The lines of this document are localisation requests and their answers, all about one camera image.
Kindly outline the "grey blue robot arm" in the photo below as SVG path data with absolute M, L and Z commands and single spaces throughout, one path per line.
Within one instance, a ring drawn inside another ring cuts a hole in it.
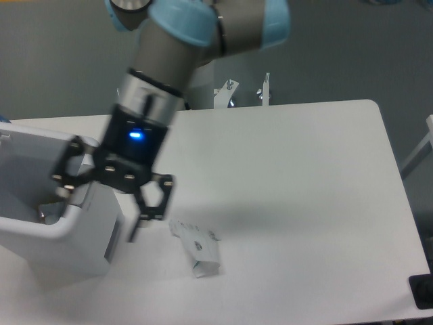
M 283 43 L 291 13 L 287 1 L 110 1 L 108 8 L 125 29 L 139 30 L 137 50 L 100 144 L 72 137 L 51 178 L 66 198 L 92 182 L 132 195 L 134 238 L 141 222 L 164 219 L 174 177 L 154 165 L 195 70 Z

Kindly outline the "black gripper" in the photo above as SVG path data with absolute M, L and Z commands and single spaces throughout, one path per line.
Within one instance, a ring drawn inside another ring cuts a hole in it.
M 133 242 L 142 221 L 165 219 L 175 177 L 152 174 L 152 168 L 167 133 L 166 125 L 115 105 L 98 147 L 78 135 L 66 142 L 50 172 L 50 179 L 57 183 L 55 194 L 69 198 L 78 188 L 95 180 L 133 194 L 139 209 L 128 237 L 128 242 Z M 150 180 L 162 192 L 156 206 L 146 203 L 141 190 L 141 186 Z

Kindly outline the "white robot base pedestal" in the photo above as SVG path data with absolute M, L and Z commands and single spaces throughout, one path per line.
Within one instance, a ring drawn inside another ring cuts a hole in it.
M 185 101 L 191 110 L 214 108 L 214 69 L 213 61 L 194 70 Z

